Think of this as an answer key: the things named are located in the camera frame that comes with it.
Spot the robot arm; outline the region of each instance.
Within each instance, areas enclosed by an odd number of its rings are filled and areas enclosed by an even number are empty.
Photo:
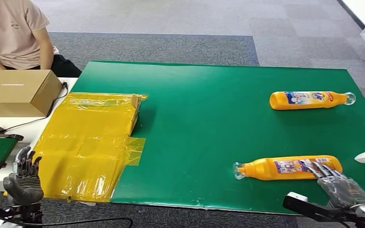
[[[308,202],[307,197],[290,192],[283,207],[319,222],[354,222],[357,228],[365,228],[365,191],[351,178],[328,166],[314,163],[307,168],[317,178],[317,183],[328,194],[327,206]]]
[[[3,187],[8,192],[11,206],[0,207],[0,218],[12,217],[10,220],[26,223],[42,222],[40,200],[44,193],[38,177],[38,163],[41,157],[32,163],[34,154],[29,146],[20,150],[15,161],[16,172],[4,178]],[[0,192],[0,205],[3,200],[3,194]]]

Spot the yellow plastic bag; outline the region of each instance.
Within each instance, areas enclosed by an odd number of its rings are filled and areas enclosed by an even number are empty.
[[[70,93],[34,150],[46,198],[109,202],[126,165],[138,165],[145,139],[129,137],[142,95]]]

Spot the pink t-shirt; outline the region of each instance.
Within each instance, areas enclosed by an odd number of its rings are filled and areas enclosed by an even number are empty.
[[[15,69],[40,65],[40,47],[32,31],[49,24],[31,0],[0,0],[0,62]]]

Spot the white table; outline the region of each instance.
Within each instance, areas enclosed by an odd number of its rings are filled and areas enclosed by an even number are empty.
[[[72,89],[73,85],[77,81],[77,78],[59,78],[60,81],[64,81],[68,83],[69,91]],[[65,89],[61,92],[61,96],[65,94]],[[54,109],[62,102],[63,98],[58,100],[54,106]],[[9,128],[18,124],[27,123],[41,117],[0,117],[0,126],[3,128]],[[33,148],[37,140],[39,139],[41,133],[43,132],[45,126],[50,120],[51,116],[47,119],[36,121],[32,124],[27,124],[25,126],[17,127],[12,130],[7,131],[7,134],[19,134],[24,136],[22,141],[19,141],[15,148],[10,153],[9,157],[6,160],[6,167],[0,169],[0,190],[4,191],[2,181],[4,177],[7,177],[8,174],[12,172],[13,162],[15,160],[16,154],[19,150],[27,145],[30,145]]]

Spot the clear bottle cap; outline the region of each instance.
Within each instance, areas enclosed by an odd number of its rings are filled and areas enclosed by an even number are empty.
[[[240,169],[241,170],[243,169],[243,164],[235,162],[233,164],[233,173],[234,173],[234,177],[238,180],[245,178],[244,174],[239,171]]]
[[[353,105],[353,103],[355,103],[355,101],[356,101],[356,96],[353,94],[353,93],[351,93],[351,92],[347,92],[347,93],[345,93],[346,94],[346,96],[347,96],[347,99],[346,99],[346,105]]]

